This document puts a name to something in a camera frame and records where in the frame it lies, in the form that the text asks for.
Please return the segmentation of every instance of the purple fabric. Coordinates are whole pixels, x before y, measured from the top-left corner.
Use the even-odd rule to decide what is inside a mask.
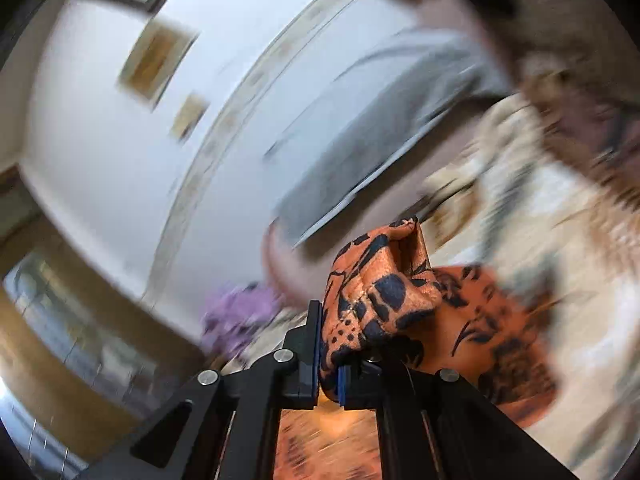
[[[226,286],[206,303],[202,349],[231,359],[244,350],[258,330],[280,310],[279,295],[269,286]]]

